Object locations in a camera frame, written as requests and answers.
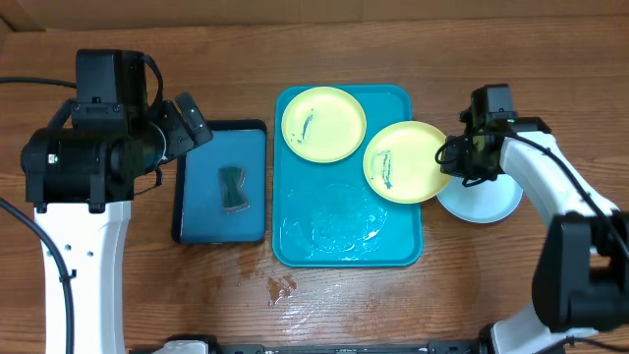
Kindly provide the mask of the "light blue plate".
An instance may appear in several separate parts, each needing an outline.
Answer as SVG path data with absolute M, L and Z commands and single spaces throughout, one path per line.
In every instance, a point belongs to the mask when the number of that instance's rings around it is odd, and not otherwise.
M 522 197 L 522 188 L 508 175 L 473 187 L 464 187 L 462 178 L 452 177 L 437 195 L 446 210 L 472 223 L 494 223 L 508 217 Z

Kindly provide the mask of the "yellow plate with stain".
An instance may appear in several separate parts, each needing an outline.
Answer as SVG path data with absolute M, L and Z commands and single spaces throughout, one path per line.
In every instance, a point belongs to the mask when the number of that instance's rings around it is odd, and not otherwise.
M 435 162 L 445 140 L 441 131 L 424 122 L 403 121 L 382 129 L 370 140 L 363 158 L 369 186 L 398 204 L 435 197 L 450 182 Z

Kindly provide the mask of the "green scrubbing sponge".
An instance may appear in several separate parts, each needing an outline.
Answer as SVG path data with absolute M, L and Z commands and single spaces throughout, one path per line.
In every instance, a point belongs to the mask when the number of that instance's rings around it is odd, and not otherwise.
M 218 180 L 221 191 L 221 203 L 225 212 L 236 212 L 249 206 L 243 191 L 245 170 L 237 166 L 226 166 L 218 169 Z

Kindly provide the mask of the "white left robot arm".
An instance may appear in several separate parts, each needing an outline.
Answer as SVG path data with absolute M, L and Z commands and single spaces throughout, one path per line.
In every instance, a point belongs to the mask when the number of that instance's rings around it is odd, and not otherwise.
M 45 350 L 123 353 L 122 263 L 136 178 L 210 140 L 192 98 L 66 100 L 22 153 L 43 232 Z

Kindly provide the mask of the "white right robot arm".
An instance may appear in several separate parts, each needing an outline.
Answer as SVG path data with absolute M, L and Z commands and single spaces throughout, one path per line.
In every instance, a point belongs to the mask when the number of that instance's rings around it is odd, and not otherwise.
M 510 176 L 546 226 L 532 302 L 492 324 L 485 353 L 560 353 L 628 323 L 628 214 L 597 193 L 539 117 L 469 118 L 434 159 L 466 187 Z

